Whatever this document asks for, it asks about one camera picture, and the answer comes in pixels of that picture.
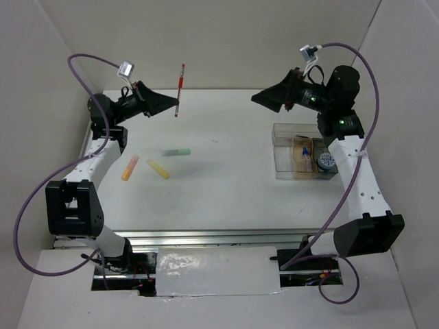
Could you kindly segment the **red ballpoint pen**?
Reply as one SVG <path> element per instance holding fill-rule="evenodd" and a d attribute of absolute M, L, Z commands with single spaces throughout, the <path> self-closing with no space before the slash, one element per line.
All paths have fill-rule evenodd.
<path fill-rule="evenodd" d="M 180 68 L 180 76 L 179 76 L 179 80 L 178 80 L 178 92 L 177 92 L 178 103 L 176 105 L 175 112 L 174 112 L 175 118 L 177 118 L 179 115 L 180 97 L 181 97 L 181 92 L 182 92 L 183 84 L 184 84 L 184 76 L 185 76 L 185 63 L 182 63 L 181 68 Z"/>

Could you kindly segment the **clear blue cap glue bottle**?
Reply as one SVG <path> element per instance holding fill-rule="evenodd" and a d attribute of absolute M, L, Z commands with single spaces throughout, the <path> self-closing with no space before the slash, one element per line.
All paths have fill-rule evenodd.
<path fill-rule="evenodd" d="M 306 147 L 302 149 L 302 167 L 304 172 L 313 171 L 311 157 Z"/>

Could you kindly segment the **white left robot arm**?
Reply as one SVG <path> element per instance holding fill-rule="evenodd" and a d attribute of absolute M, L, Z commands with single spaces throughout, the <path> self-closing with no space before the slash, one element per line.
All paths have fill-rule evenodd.
<path fill-rule="evenodd" d="M 176 98 L 156 93 L 141 81 L 132 88 L 123 87 L 117 101 L 102 93 L 88 99 L 93 135 L 86 158 L 62 180 L 52 180 L 45 187 L 48 228 L 52 235 L 99 249 L 105 261 L 119 273 L 134 268 L 135 256 L 129 240 L 104 224 L 97 190 L 128 143 L 128 131 L 121 123 L 138 114 L 153 117 L 178 104 Z"/>

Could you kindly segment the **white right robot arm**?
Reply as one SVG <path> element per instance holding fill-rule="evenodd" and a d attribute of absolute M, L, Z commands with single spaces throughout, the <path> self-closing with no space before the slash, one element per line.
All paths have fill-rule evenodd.
<path fill-rule="evenodd" d="M 345 192 L 341 202 L 348 205 L 349 221 L 332 232 L 321 228 L 307 238 L 298 256 L 308 269 L 316 268 L 323 255 L 386 252 L 405 227 L 403 216 L 394 214 L 385 201 L 368 158 L 368 140 L 353 109 L 359 79 L 359 72 L 346 65 L 337 66 L 326 85 L 306 82 L 300 69 L 294 69 L 280 83 L 251 98 L 273 112 L 291 110 L 295 105 L 315 110 L 318 130 L 342 179 Z"/>

